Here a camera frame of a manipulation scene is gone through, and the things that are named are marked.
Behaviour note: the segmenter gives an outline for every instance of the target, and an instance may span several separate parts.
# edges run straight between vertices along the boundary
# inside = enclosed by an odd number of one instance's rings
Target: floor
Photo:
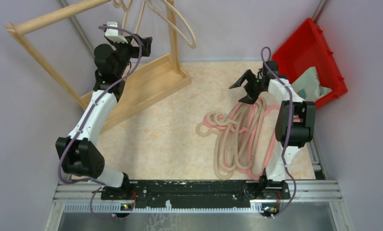
[[[243,88],[229,90],[247,69],[261,62],[183,63],[192,83],[139,114],[101,134],[97,147],[106,164],[138,180],[216,180],[213,171],[215,135],[200,137],[198,123],[211,111],[229,111],[245,96]],[[267,104],[275,103],[264,95]],[[264,120],[254,161],[259,173],[275,126],[277,111]],[[305,146],[289,167],[296,179],[315,179]],[[231,179],[249,179],[234,172]]]

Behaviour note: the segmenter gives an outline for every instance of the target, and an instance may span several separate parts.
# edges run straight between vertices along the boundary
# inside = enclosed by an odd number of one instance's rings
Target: metal pole
[[[69,3],[66,0],[57,0],[59,5],[61,7],[67,7],[69,6]],[[71,23],[72,27],[74,28],[75,32],[79,36],[80,40],[82,41],[83,45],[85,46],[86,50],[88,51],[89,55],[94,59],[95,55],[93,54],[93,51],[95,50],[93,48],[93,45],[88,39],[88,36],[85,34],[85,32],[82,29],[82,26],[78,22],[75,16],[72,16],[68,18],[69,22]]]
[[[315,13],[312,16],[312,20],[317,23],[320,16],[323,13],[323,10],[326,8],[326,5],[330,2],[330,0],[321,0],[319,5],[317,6]]]

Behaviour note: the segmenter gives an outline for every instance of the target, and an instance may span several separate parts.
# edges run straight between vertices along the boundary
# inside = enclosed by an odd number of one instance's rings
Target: wooden base
[[[191,77],[180,67],[179,73],[173,68],[172,55],[166,54],[138,68],[126,80],[123,95],[118,105],[107,118],[102,132],[123,120],[166,98],[191,83]],[[83,95],[89,104],[92,92]]]

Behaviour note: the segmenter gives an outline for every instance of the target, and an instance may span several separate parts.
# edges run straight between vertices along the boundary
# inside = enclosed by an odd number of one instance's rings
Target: cable
[[[285,83],[275,74],[275,72],[273,72],[268,64],[266,64],[266,61],[264,59],[264,50],[268,50],[269,51],[269,56],[268,56],[268,61],[271,59],[271,49],[269,47],[264,47],[262,48],[261,50],[261,59],[262,59],[262,62],[264,63],[264,66],[268,69],[268,71],[275,77],[275,79],[282,84],[282,86],[284,86],[289,94],[289,117],[288,117],[288,128],[286,130],[286,138],[285,138],[285,143],[283,144],[283,149],[282,149],[282,161],[283,161],[283,164],[285,166],[285,171],[286,171],[286,174],[292,179],[293,181],[293,194],[291,196],[291,198],[289,199],[289,201],[286,203],[286,205],[279,211],[279,213],[277,213],[275,216],[272,216],[272,217],[268,217],[268,218],[275,218],[277,216],[279,216],[293,201],[293,199],[295,198],[295,195],[296,195],[296,180],[293,178],[293,176],[290,174],[290,172],[288,171],[288,165],[286,164],[286,160],[285,160],[285,152],[286,152],[286,149],[288,147],[288,141],[289,141],[289,137],[291,135],[291,126],[292,126],[292,121],[293,121],[293,96],[292,96],[292,92],[291,90],[289,89],[288,86],[285,85]]]
[[[136,197],[137,197],[136,191],[132,191],[132,197],[130,198],[133,201],[132,202],[132,209],[134,208],[134,204],[136,203]]]
[[[80,133],[82,133],[82,130],[86,124],[86,122],[88,121],[89,119],[89,116],[91,115],[93,109],[95,108],[95,106],[98,105],[98,102],[101,100],[101,98],[106,95],[110,89],[112,89],[114,86],[116,86],[117,84],[119,84],[120,82],[124,81],[127,77],[129,77],[135,70],[136,68],[138,67],[139,63],[140,63],[140,59],[142,58],[142,41],[139,39],[139,37],[128,31],[128,30],[125,30],[123,28],[119,28],[119,27],[114,27],[114,26],[99,26],[98,27],[99,29],[101,30],[104,30],[104,29],[115,29],[115,30],[118,30],[118,31],[121,31],[121,32],[125,32],[131,36],[133,36],[133,38],[135,39],[136,43],[139,45],[139,55],[138,55],[138,58],[137,58],[137,62],[136,64],[134,65],[133,69],[131,69],[125,76],[123,76],[122,78],[120,78],[119,80],[117,80],[116,82],[112,83],[108,88],[106,88],[106,90],[104,90],[98,98],[96,98],[95,102],[93,102],[93,104],[91,105],[91,107],[89,108],[86,116],[84,117],[80,127],[78,128],[78,131],[77,133],[75,134],[75,136],[71,139],[71,141],[68,143],[68,145],[66,146],[64,152],[62,153],[61,155],[61,158],[59,159],[59,163],[58,163],[58,170],[57,170],[57,174],[58,174],[58,178],[59,180],[64,183],[64,184],[75,184],[77,182],[80,182],[80,181],[93,181],[95,183],[98,183],[100,185],[105,185],[104,183],[96,180],[96,179],[93,179],[93,178],[83,178],[83,179],[79,179],[79,180],[71,180],[71,181],[67,181],[65,180],[63,177],[62,177],[62,173],[61,173],[61,169],[62,169],[62,163],[64,162],[65,160],[65,157],[66,157],[66,154],[68,153],[69,149],[71,148],[72,144],[75,142],[75,140],[77,139],[77,137],[79,136]],[[98,193],[100,190],[102,189],[102,187],[100,187],[99,189],[95,190],[93,195],[92,195],[92,198],[90,200],[90,210],[91,210],[91,213],[92,215],[97,218],[97,219],[100,219],[100,220],[105,220],[103,218],[99,218],[96,214],[94,214],[93,212],[93,208],[92,208],[92,201],[93,199],[95,198],[95,194]]]
[[[277,192],[277,207],[280,205],[280,197],[279,197],[279,192]]]
[[[130,72],[131,69],[132,69],[132,62],[129,60],[129,71],[128,72]]]
[[[252,180],[259,180],[259,176],[269,162],[276,138],[272,134],[271,142],[268,145],[266,157],[263,162],[263,169],[259,174],[252,173],[253,163],[255,160],[256,150],[258,148],[259,137],[263,125],[264,118],[273,110],[279,109],[278,105],[271,105],[267,108],[265,98],[260,96],[258,101],[252,105],[238,103],[231,112],[223,119],[221,112],[210,112],[204,119],[203,123],[196,128],[197,134],[201,135],[200,127],[204,125],[208,128],[216,128],[212,130],[217,134],[217,141],[214,148],[214,173],[221,180],[227,180],[232,176],[234,170],[247,174]],[[231,147],[231,164],[227,163],[225,144],[229,134],[233,134],[234,147]],[[241,157],[246,156],[246,161],[241,163]]]

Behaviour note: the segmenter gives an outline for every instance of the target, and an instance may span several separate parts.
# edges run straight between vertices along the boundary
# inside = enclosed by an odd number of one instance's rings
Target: wooden hanger
[[[149,8],[155,13],[157,14],[160,18],[162,18],[172,29],[174,29],[179,35],[181,35],[183,37],[183,39],[185,40],[185,42],[187,43],[187,45],[191,48],[191,49],[194,49],[196,47],[196,36],[194,35],[194,32],[193,30],[190,28],[190,25],[187,23],[187,21],[184,19],[184,17],[177,11],[177,9],[170,3],[168,2],[167,0],[161,0],[165,5],[166,5],[166,9],[167,10],[170,10],[172,12],[174,12],[175,14],[178,15],[178,17],[180,18],[180,20],[183,22],[183,24],[185,25],[185,27],[187,28],[189,34],[191,35],[191,42],[190,40],[184,35],[183,32],[180,31],[180,29],[175,25],[173,24],[173,22],[171,22],[166,16],[164,16],[160,11],[158,11],[150,2],[150,0],[143,0],[142,2],[142,7],[141,7],[141,10],[140,10],[140,14],[139,14],[139,17],[137,19],[137,25],[136,25],[136,29],[134,31],[135,34],[137,34],[137,32],[139,31],[139,27],[140,27],[140,23],[142,21],[142,18],[143,18],[143,13],[145,11],[145,3],[147,2],[147,5],[149,6]],[[112,4],[114,7],[116,8],[122,8],[123,11],[125,12],[125,15],[123,17],[123,20],[122,20],[122,28],[125,27],[126,25],[126,18],[127,18],[127,15],[129,14],[129,10],[132,6],[132,2],[133,0],[130,0],[129,1],[129,4],[126,5],[124,3],[123,0],[112,0]]]
[[[187,28],[188,32],[191,35],[191,42],[190,40],[179,30],[176,25],[174,25],[167,17],[165,17],[160,11],[158,11],[151,3],[150,0],[145,0],[147,2],[147,5],[149,8],[156,13],[160,18],[162,18],[171,28],[173,28],[179,35],[183,37],[187,45],[191,48],[194,49],[196,47],[196,36],[194,35],[193,30],[190,28],[190,25],[187,23],[187,21],[184,19],[184,17],[176,10],[176,8],[170,4],[167,0],[161,0],[165,5],[167,10],[171,10],[177,16],[180,18],[180,20],[184,23],[185,27]]]

